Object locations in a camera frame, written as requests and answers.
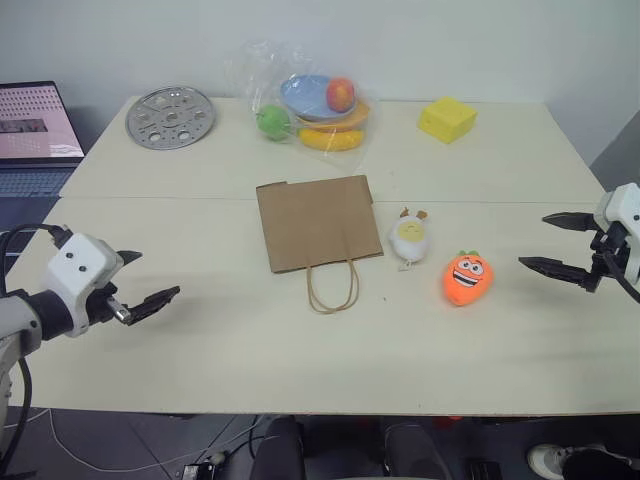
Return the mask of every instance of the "paper bag handle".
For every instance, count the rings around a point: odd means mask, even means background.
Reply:
[[[313,290],[311,267],[307,267],[307,296],[309,297],[309,305],[314,311],[323,315],[330,315],[332,313],[351,308],[358,301],[358,295],[360,295],[360,277],[358,276],[356,267],[353,264],[353,260],[349,259],[347,260],[347,263],[349,264],[349,270],[351,271],[349,295],[347,296],[347,300],[342,305],[339,305],[337,307],[328,307],[318,299],[318,297],[316,296],[316,292]]]

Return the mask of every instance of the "yellow sponge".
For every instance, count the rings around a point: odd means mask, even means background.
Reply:
[[[418,127],[444,143],[451,143],[471,130],[477,115],[473,108],[455,98],[443,97],[422,110]]]

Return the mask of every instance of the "green apple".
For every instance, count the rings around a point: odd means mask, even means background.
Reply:
[[[277,105],[265,105],[256,115],[258,128],[271,140],[279,142],[291,133],[291,121],[287,111]]]

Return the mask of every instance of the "laptop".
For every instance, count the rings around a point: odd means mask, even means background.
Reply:
[[[56,84],[0,84],[0,198],[57,197],[84,158]]]

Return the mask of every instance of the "white plush toy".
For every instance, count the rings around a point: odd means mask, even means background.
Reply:
[[[409,215],[409,210],[405,208],[389,233],[391,246],[396,254],[406,261],[406,267],[422,260],[427,253],[425,218],[427,218],[427,212],[420,210],[413,216]]]

